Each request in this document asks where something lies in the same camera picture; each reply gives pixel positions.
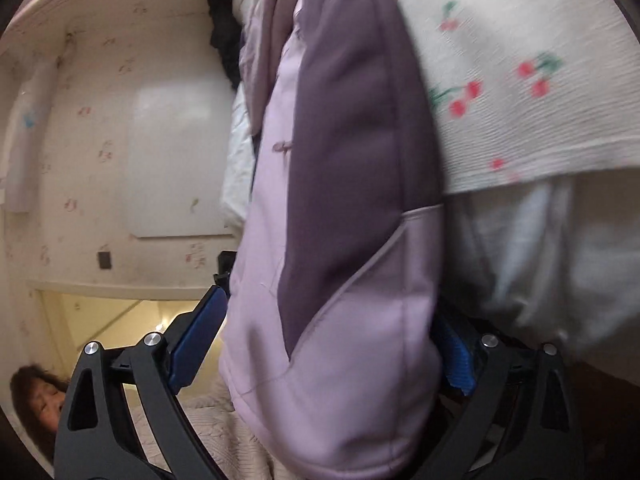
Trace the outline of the lilac purple jacket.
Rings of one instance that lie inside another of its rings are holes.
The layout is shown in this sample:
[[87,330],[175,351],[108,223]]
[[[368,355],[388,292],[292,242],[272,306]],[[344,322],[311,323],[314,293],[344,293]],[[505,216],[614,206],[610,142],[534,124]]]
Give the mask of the lilac purple jacket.
[[442,172],[397,0],[254,0],[241,70],[259,150],[220,371],[307,479],[387,479],[431,409]]

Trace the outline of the black clothing pile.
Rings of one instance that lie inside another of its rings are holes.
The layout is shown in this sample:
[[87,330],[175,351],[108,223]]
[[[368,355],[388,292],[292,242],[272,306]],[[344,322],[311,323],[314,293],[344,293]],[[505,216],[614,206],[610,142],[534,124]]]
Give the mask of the black clothing pile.
[[233,14],[233,0],[207,0],[213,22],[209,44],[218,52],[224,73],[233,91],[241,82],[240,51],[242,26]]

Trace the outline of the cherry print bed quilt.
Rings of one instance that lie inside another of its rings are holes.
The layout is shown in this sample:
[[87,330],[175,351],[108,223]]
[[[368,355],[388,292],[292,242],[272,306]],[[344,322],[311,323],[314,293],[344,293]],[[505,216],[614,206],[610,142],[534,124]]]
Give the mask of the cherry print bed quilt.
[[442,274],[571,360],[635,333],[634,14],[623,0],[397,3],[438,142]]

